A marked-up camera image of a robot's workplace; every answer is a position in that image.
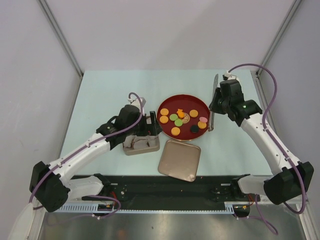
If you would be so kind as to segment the green sandwich cookie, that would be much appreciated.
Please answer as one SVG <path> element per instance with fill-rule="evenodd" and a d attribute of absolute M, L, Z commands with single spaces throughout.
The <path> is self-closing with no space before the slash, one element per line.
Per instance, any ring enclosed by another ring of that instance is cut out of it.
<path fill-rule="evenodd" d="M 181 119 L 176 119 L 176 120 L 174 121 L 174 125 L 175 125 L 176 127 L 181 127 L 181 126 L 183 125 L 183 121 L 182 121 Z"/>
<path fill-rule="evenodd" d="M 178 115 L 177 114 L 171 114 L 170 116 L 169 116 L 169 119 L 171 120 L 171 121 L 176 121 L 177 119 L 178 119 L 179 117 L 178 117 Z"/>

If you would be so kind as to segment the orange biscuit cookie bottom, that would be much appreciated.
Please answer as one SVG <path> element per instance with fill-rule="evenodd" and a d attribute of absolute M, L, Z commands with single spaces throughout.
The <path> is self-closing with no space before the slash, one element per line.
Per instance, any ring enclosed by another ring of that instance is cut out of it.
<path fill-rule="evenodd" d="M 171 129 L 171 134 L 172 134 L 173 136 L 178 136 L 180 133 L 181 133 L 181 130 L 180 130 L 179 127 L 173 127 L 173 128 Z"/>

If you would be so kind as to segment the metal serving tongs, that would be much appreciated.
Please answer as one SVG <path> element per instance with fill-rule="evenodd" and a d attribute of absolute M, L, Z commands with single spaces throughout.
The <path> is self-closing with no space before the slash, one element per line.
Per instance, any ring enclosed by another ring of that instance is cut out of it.
<path fill-rule="evenodd" d="M 212 100 L 210 102 L 210 105 L 209 105 L 209 122 L 208 122 L 208 131 L 211 132 L 213 131 L 214 129 L 214 111 L 213 111 L 213 108 L 214 108 L 214 98 L 215 98 L 215 92 L 216 92 L 216 89 L 218 87 L 218 80 L 219 80 L 219 75 L 216 74 L 215 77 L 214 77 L 214 81 L 213 81 L 213 90 L 212 90 Z"/>

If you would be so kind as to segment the orange fish-shaped cookie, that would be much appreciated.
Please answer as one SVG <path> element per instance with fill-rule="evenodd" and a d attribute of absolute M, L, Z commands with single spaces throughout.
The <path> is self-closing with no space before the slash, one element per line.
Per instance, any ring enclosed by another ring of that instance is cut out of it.
<path fill-rule="evenodd" d="M 176 114 L 180 119 L 183 119 L 185 117 L 185 113 L 183 112 L 182 109 L 178 109 Z"/>

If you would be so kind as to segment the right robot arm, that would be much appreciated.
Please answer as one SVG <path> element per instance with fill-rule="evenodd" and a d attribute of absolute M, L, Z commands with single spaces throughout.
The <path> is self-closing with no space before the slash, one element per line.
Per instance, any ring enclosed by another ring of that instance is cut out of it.
<path fill-rule="evenodd" d="M 218 83 L 209 105 L 211 112 L 227 115 L 254 141 L 266 159 L 272 175 L 241 175 L 233 179 L 239 193 L 266 196 L 280 205 L 308 191 L 314 173 L 310 162 L 301 162 L 292 154 L 263 120 L 263 111 L 254 100 L 245 100 L 236 79 Z"/>

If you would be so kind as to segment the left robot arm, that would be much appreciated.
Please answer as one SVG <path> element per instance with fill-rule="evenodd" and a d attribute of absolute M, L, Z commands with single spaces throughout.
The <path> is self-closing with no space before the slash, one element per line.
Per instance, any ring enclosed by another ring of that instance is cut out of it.
<path fill-rule="evenodd" d="M 60 209 L 74 199 L 94 200 L 109 197 L 111 183 L 100 173 L 86 178 L 74 176 L 97 157 L 125 142 L 128 137 L 158 136 L 162 127 L 155 111 L 149 115 L 127 104 L 80 147 L 48 164 L 40 161 L 32 170 L 30 200 L 37 199 L 49 212 Z"/>

